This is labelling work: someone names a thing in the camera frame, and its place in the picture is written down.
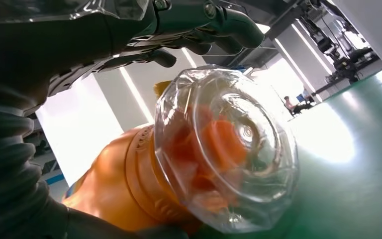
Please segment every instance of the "seated person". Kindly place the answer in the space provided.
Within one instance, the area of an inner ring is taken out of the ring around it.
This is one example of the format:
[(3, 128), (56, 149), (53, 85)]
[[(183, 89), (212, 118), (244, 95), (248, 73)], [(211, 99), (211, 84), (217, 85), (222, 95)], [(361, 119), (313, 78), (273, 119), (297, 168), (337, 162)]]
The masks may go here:
[(309, 108), (312, 107), (312, 105), (310, 105), (310, 104), (306, 104), (306, 105), (296, 105), (296, 106), (294, 106), (294, 105), (290, 102), (290, 100), (289, 100), (289, 96), (285, 96), (285, 106), (286, 106), (286, 108), (287, 108), (290, 112), (292, 112), (292, 113), (294, 113), (294, 114), (299, 114), (299, 113), (301, 113), (301, 110), (307, 110), (307, 109), (309, 109)]

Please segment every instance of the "ceiling light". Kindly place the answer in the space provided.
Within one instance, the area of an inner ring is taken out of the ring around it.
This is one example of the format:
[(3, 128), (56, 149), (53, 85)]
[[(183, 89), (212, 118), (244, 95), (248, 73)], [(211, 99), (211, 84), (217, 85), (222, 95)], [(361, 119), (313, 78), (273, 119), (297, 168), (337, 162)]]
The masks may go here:
[(270, 27), (269, 26), (266, 26), (266, 25), (262, 25), (262, 24), (258, 24), (256, 23), (258, 29), (263, 33), (263, 34), (266, 34), (266, 32), (268, 32), (270, 30)]
[(194, 62), (194, 60), (192, 59), (190, 53), (187, 51), (187, 49), (185, 47), (182, 48), (182, 52), (184, 53), (185, 57), (187, 58), (188, 62), (191, 64), (191, 66), (193, 68), (197, 68), (196, 63)]
[(327, 0), (329, 3), (333, 4), (336, 6), (336, 4), (332, 0)]

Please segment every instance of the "white wall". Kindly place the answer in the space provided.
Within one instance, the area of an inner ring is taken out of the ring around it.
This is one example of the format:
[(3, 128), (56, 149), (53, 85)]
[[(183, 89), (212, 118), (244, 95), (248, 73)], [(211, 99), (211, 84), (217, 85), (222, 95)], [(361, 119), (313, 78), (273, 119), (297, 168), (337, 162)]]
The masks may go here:
[(123, 132), (93, 75), (48, 98), (36, 115), (68, 185)]
[[(183, 50), (166, 50), (177, 58), (176, 64), (171, 68), (165, 68), (155, 62), (135, 63), (125, 67), (151, 117), (154, 116), (157, 100), (153, 92), (154, 84), (173, 80), (182, 70), (192, 68)], [(201, 56), (188, 50), (187, 53), (195, 65), (206, 64)], [(119, 69), (95, 74), (95, 78), (124, 130), (149, 122)]]
[[(201, 56), (183, 50), (168, 49), (177, 57), (172, 68), (156, 63), (135, 63), (125, 67), (131, 82), (127, 83), (120, 69), (94, 74), (77, 80), (73, 87), (48, 98), (37, 111), (37, 117), (65, 175), (68, 185), (77, 181), (91, 166), (100, 151), (125, 130), (152, 120), (156, 96), (153, 85), (173, 80), (192, 65), (202, 66)], [(144, 108), (137, 103), (138, 91)]]
[(261, 67), (254, 69), (253, 72), (259, 70), (268, 70), (281, 59), (283, 59), (283, 56), (281, 54), (276, 54), (272, 59), (264, 63)]
[[(273, 41), (279, 53), (288, 61), (289, 65), (300, 77), (304, 87), (313, 93), (327, 83), (325, 77), (329, 75), (326, 69), (317, 60), (294, 28), (288, 27)], [(325, 91), (320, 93), (321, 99), (326, 99), (330, 94)]]
[(261, 71), (254, 72), (248, 77), (254, 79), (257, 84), (262, 87), (263, 92), (260, 92), (260, 101), (263, 102), (263, 107), (275, 116), (276, 119), (285, 122), (293, 117), (284, 106), (284, 96), (281, 96), (275, 87), (282, 87), (284, 84), (289, 83), (289, 80), (293, 80), (294, 82), (291, 82), (290, 85), (286, 85), (285, 87), (296, 89), (296, 91), (299, 91), (298, 94), (301, 94), (302, 88), (298, 86), (295, 87), (295, 85), (298, 85), (298, 83), (302, 85), (302, 82), (291, 67), (286, 69), (287, 66), (285, 66), (284, 69), (282, 61), (284, 61), (284, 58), (280, 54), (277, 54), (261, 68)]
[(382, 0), (333, 0), (382, 59)]

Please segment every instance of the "faceted plastic cap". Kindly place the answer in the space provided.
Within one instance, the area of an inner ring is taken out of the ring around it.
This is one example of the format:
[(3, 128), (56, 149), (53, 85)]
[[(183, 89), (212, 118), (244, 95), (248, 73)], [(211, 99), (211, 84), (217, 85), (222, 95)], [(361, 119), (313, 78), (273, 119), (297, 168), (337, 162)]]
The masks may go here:
[(271, 229), (298, 177), (295, 141), (260, 86), (215, 66), (181, 72), (157, 102), (156, 156), (179, 201), (224, 233)]

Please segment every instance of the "plastic bottle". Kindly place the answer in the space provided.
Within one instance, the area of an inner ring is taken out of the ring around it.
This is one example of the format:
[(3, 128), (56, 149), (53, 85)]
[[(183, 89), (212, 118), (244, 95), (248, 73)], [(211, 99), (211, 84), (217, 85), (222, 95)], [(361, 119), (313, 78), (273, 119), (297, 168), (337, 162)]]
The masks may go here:
[(183, 71), (159, 98), (155, 124), (111, 142), (63, 203), (128, 231), (272, 228), (291, 203), (298, 163), (261, 93), (236, 71)]

